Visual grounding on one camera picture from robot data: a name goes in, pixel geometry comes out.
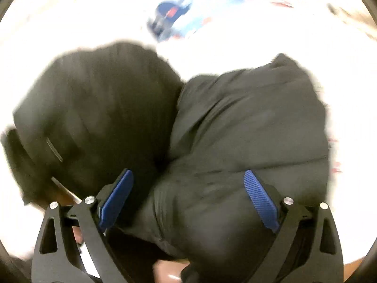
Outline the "black puffer jacket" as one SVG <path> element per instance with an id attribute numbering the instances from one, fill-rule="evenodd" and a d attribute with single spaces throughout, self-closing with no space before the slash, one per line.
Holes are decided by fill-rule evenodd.
<path id="1" fill-rule="evenodd" d="M 25 203 L 67 204 L 134 176 L 109 243 L 141 282 L 186 259 L 183 282 L 245 282 L 275 240 L 244 185 L 274 203 L 316 206 L 329 174 L 325 108 L 308 74 L 279 54 L 253 70 L 183 82 L 128 42 L 57 58 L 1 137 Z"/>

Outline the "blue whale curtain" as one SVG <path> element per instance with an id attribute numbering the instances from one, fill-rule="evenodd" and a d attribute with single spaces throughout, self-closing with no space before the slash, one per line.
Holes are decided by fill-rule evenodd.
<path id="1" fill-rule="evenodd" d="M 258 7 L 293 8 L 290 0 L 161 0 L 147 22 L 149 32 L 158 42 L 183 38 L 207 22 L 250 21 Z"/>

